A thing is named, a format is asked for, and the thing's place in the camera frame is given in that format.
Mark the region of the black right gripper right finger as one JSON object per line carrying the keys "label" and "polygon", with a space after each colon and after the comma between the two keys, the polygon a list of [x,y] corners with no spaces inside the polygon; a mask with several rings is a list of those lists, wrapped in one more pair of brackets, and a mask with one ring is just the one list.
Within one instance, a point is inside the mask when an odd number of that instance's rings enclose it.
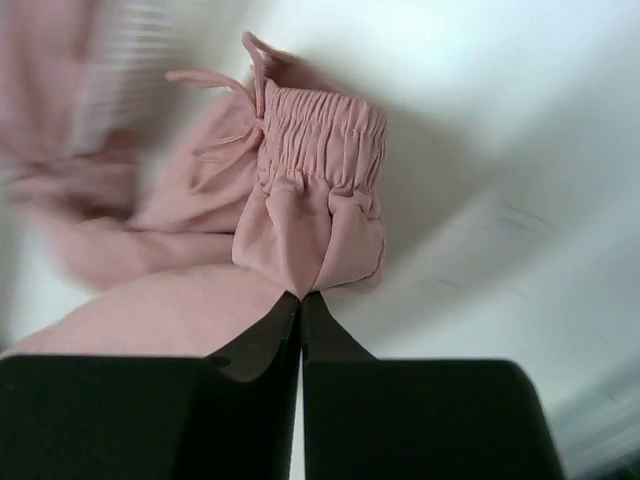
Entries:
{"label": "black right gripper right finger", "polygon": [[497,359],[382,360],[301,305],[310,479],[560,479],[537,392]]}

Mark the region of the pink trousers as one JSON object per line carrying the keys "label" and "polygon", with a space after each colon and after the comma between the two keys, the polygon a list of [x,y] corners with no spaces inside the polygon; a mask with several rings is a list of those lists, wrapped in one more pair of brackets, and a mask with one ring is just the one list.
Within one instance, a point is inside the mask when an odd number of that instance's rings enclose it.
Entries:
{"label": "pink trousers", "polygon": [[385,113],[252,34],[245,82],[203,70],[169,81],[220,95],[137,193],[126,128],[83,138],[101,1],[1,5],[1,167],[13,202],[98,296],[10,353],[204,357],[284,294],[379,274],[376,182]]}

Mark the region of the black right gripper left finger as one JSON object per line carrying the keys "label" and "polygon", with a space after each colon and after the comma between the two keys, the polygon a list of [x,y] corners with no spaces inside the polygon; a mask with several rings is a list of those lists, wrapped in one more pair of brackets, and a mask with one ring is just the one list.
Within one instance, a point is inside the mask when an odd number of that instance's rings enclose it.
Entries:
{"label": "black right gripper left finger", "polygon": [[15,355],[1,363],[5,479],[285,479],[299,303],[282,296],[203,358]]}

